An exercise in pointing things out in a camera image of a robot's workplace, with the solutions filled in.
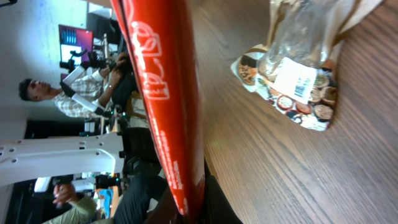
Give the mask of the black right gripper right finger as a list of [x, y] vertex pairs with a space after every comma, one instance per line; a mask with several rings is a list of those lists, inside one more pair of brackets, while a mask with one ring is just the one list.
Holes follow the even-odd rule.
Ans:
[[243, 224], [205, 162], [205, 197], [199, 223]]

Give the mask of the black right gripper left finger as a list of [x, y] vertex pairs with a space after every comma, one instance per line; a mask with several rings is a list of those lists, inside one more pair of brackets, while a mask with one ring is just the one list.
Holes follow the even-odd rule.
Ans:
[[169, 187], [162, 194], [157, 206], [150, 213], [144, 224], [184, 224]]

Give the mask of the white patterned wrapper packet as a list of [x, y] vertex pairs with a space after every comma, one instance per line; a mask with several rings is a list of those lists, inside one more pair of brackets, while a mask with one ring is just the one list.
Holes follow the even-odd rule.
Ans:
[[274, 73], [260, 74], [264, 53], [253, 49], [230, 66], [243, 87], [257, 93], [303, 128], [326, 131], [333, 120], [338, 85], [330, 67], [310, 68], [285, 57]]

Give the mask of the red snack bar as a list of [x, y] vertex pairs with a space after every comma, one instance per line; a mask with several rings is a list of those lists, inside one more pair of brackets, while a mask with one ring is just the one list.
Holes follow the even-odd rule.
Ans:
[[196, 220], [205, 159], [192, 18], [182, 0], [112, 0], [149, 127], [181, 215]]

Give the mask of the brown transparent snack bag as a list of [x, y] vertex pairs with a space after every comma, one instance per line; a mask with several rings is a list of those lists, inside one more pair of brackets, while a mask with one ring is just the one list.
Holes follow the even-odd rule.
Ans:
[[381, 0], [273, 0], [269, 2], [266, 52], [257, 61], [260, 75], [275, 80], [287, 57], [301, 65], [320, 68], [345, 33]]

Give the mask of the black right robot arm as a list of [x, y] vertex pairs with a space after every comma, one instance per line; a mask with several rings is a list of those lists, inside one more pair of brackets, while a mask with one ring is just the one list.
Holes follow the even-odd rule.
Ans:
[[[151, 132], [176, 207], [186, 223], [240, 223], [215, 177], [205, 173], [201, 146]], [[128, 144], [120, 133], [1, 141], [1, 185], [79, 172], [120, 173]]]

